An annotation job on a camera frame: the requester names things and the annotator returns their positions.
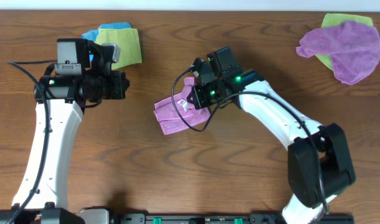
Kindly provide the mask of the pink purple microfiber cloth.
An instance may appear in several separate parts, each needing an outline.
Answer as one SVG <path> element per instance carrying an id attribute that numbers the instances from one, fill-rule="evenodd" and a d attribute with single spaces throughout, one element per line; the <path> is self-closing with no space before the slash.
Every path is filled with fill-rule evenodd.
<path id="1" fill-rule="evenodd" d="M 208 120 L 210 112 L 207 108 L 195 109 L 195 106 L 186 99 L 195 84 L 194 77 L 184 79 L 184 88 L 174 95 L 174 102 L 179 114 L 190 125 L 195 126 Z M 168 97 L 154 104 L 154 115 L 161 126 L 163 134 L 169 135 L 184 131 L 189 127 L 181 120 L 174 109 L 171 98 Z"/>

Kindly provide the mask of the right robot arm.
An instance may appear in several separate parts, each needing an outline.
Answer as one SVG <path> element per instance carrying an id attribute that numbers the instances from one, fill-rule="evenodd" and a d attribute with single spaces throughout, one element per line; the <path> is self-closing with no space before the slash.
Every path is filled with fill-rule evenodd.
<path id="1" fill-rule="evenodd" d="M 342 223 L 329 203 L 356 181 L 346 135 L 305 116 L 280 97 L 257 71 L 243 70 L 230 47 L 196 58 L 189 68 L 199 79 L 188 101 L 196 109 L 233 102 L 259 120 L 287 150 L 293 195 L 282 210 L 284 223 Z"/>

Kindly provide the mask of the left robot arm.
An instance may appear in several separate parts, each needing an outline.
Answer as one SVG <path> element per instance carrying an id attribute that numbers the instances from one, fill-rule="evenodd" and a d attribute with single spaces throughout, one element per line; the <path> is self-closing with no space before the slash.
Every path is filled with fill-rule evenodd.
<path id="1" fill-rule="evenodd" d="M 34 82 L 36 130 L 23 180 L 11 208 L 0 210 L 0 223 L 113 223 L 107 208 L 70 212 L 67 181 L 85 110 L 125 98 L 130 82 L 112 69 L 119 58 L 115 43 L 58 39 L 57 59 L 45 61 L 39 79 L 24 69 L 25 62 L 9 62 Z"/>

